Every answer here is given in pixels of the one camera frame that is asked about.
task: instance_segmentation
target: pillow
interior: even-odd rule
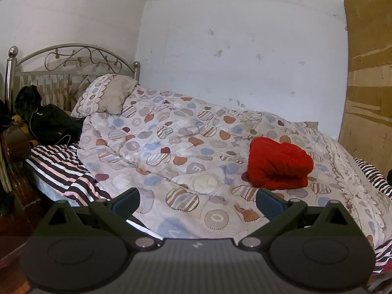
[[[318,122],[305,122],[306,127],[313,128],[314,130],[318,130]]]
[[[133,92],[137,81],[129,76],[106,74],[98,77],[85,90],[71,116],[84,118],[92,113],[119,115],[125,99]]]

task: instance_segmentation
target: red cloth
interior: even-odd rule
[[[258,137],[250,142],[248,177],[256,188],[297,189],[308,185],[313,159],[290,143]]]

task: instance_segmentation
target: wooden board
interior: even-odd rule
[[[345,0],[348,82],[339,142],[392,169],[392,0]]]

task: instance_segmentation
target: yellow cloth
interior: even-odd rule
[[[33,140],[29,140],[29,144],[30,144],[30,148],[34,148],[38,146],[40,143],[37,140],[33,139]]]
[[[28,140],[35,139],[34,136],[30,134],[27,124],[19,115],[15,115],[12,118],[14,119],[14,124],[17,125],[20,129],[22,129]]]

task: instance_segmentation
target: metal headboard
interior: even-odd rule
[[[43,105],[51,103],[64,110],[72,110],[80,95],[96,77],[117,73],[139,81],[140,76],[139,62],[136,61],[131,66],[115,53],[94,45],[54,45],[21,60],[17,60],[17,55],[18,48],[11,47],[5,71],[5,102],[11,112],[14,106],[13,94],[26,85],[37,86]],[[41,63],[36,70],[22,70],[23,63],[36,64],[35,60]]]

